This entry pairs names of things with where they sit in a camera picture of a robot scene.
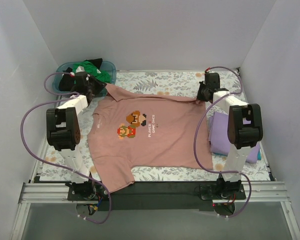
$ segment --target purple folded shirt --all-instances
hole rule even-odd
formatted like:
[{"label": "purple folded shirt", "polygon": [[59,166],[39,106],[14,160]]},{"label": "purple folded shirt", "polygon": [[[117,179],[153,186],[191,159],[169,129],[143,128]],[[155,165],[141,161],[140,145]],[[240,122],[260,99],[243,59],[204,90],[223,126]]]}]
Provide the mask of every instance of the purple folded shirt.
[{"label": "purple folded shirt", "polygon": [[[228,115],[220,112],[214,112],[213,116],[209,118],[209,141],[211,142],[210,150],[212,153],[228,155],[231,143],[228,139]],[[258,160],[258,153],[260,151],[259,142],[252,148],[248,155],[246,162],[255,164]]]}]

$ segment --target mario graphic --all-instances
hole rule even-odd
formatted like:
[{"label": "mario graphic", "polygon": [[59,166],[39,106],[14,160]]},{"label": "mario graphic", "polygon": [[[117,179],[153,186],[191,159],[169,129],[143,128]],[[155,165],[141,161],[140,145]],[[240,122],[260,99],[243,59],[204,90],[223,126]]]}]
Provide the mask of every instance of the mario graphic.
[{"label": "mario graphic", "polygon": [[133,139],[136,136],[136,127],[134,125],[125,126],[125,124],[122,123],[117,129],[117,133],[119,135],[119,139],[124,139],[124,137]]},{"label": "mario graphic", "polygon": [[140,113],[140,111],[136,110],[133,111],[131,114],[129,114],[128,116],[126,116],[126,121],[131,124],[130,126],[134,126],[135,128],[140,127],[140,126],[145,126],[147,125],[147,115],[146,114],[142,114]]}]

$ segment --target t-shirt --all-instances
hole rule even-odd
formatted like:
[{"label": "t-shirt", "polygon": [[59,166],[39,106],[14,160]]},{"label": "t-shirt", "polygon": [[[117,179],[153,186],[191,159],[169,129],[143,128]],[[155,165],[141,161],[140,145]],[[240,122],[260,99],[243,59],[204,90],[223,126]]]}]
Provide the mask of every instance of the t-shirt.
[{"label": "t-shirt", "polygon": [[[110,192],[135,182],[135,166],[200,169],[193,143],[205,104],[184,96],[136,94],[112,84],[106,89],[87,141],[95,169]],[[207,124],[201,125],[196,144],[200,162],[212,169]]]}]

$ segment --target wall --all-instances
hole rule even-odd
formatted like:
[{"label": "wall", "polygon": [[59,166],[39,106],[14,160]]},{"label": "wall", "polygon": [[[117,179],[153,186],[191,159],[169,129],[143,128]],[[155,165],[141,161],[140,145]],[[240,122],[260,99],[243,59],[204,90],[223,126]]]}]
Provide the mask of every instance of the wall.
[{"label": "wall", "polygon": [[300,228],[300,0],[277,0],[242,64],[248,100],[259,103],[264,148],[286,183]]},{"label": "wall", "polygon": [[242,64],[275,0],[23,0],[60,65],[119,70]]},{"label": "wall", "polygon": [[[0,0],[0,240],[10,238],[23,182],[35,161],[20,138],[23,114],[51,100],[43,80],[57,64],[22,0]],[[26,121],[26,139],[36,153],[45,133],[44,110]]]}]

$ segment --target blue basket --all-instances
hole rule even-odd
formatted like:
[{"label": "blue basket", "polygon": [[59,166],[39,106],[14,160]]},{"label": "blue basket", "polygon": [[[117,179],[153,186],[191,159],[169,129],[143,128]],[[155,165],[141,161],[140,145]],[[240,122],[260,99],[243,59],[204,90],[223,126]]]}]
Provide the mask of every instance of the blue basket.
[{"label": "blue basket", "polygon": [[[67,68],[74,68],[74,64],[76,63],[80,63],[80,62],[76,62],[76,61],[72,61],[72,62],[67,62],[65,64],[62,64],[60,67],[58,67],[58,69],[56,70],[57,72],[63,72],[65,70],[67,70]],[[117,79],[117,71],[116,71],[116,67],[112,62],[109,61],[103,61],[100,67],[101,71],[106,71],[110,76],[111,76],[111,83],[112,84],[116,84],[116,79]],[[53,83],[52,83],[52,88],[53,91],[55,91],[56,93],[59,94],[66,94],[69,93],[69,91],[60,91],[59,90],[59,83],[62,79],[62,75],[55,75]],[[105,96],[107,95],[107,90],[104,88],[100,95],[98,97],[101,96]]]}]

